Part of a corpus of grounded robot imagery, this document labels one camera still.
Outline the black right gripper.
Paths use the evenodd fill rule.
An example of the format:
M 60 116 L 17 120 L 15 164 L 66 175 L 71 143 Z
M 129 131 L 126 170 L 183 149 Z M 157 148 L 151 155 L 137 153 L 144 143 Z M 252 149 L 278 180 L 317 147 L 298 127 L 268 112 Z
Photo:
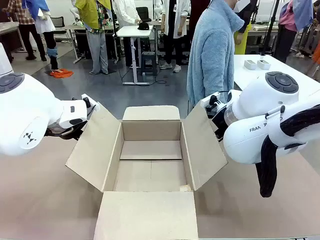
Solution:
M 213 124 L 216 126 L 216 130 L 214 131 L 216 138 L 219 142 L 223 140 L 224 133 L 227 129 L 227 123 L 225 121 L 225 109 L 221 109 L 216 115 L 212 118 Z

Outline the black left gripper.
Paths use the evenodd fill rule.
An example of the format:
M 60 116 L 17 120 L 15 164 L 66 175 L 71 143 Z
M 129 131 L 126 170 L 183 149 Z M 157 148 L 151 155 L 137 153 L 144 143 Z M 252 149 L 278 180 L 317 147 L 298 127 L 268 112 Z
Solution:
M 81 137 L 82 133 L 83 133 L 83 127 L 87 124 L 87 120 L 84 122 L 81 122 L 79 124 L 76 124 L 68 129 L 65 129 L 62 132 L 59 133 L 55 133 L 53 132 L 53 130 L 51 128 L 48 128 L 45 131 L 44 136 L 45 137 L 59 137 L 63 140 L 71 140 L 74 139 L 76 141 L 79 140 L 79 138 Z

